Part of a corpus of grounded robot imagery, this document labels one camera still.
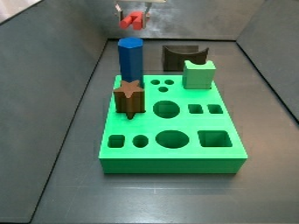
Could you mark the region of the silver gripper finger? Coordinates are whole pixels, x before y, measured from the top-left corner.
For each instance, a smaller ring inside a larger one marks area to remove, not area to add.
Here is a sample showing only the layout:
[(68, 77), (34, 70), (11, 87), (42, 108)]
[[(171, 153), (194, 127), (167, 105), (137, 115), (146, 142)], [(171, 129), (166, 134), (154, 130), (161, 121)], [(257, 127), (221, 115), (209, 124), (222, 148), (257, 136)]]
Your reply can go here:
[(147, 21), (150, 19), (150, 10), (153, 7), (153, 3), (145, 3), (145, 12), (143, 12), (143, 29), (146, 28)]
[(122, 7), (118, 1), (115, 1), (115, 8), (117, 8), (117, 15), (118, 15), (119, 21), (122, 21), (125, 19), (125, 12), (122, 10)]

